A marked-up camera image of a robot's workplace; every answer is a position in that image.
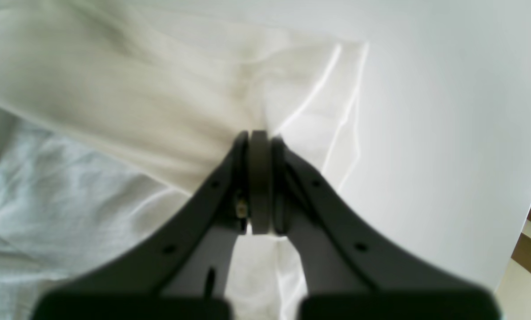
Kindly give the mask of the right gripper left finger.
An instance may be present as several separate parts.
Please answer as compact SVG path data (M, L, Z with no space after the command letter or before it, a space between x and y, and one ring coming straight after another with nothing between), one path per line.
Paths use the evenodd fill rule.
M122 256L45 294L34 320L231 320L224 298L230 259L246 221L249 134L170 221Z

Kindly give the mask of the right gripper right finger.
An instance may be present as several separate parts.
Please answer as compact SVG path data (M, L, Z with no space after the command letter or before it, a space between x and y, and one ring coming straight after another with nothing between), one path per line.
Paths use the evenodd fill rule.
M282 138L250 135L250 217L285 236L308 295L299 320L499 320L485 289L434 267L362 220Z

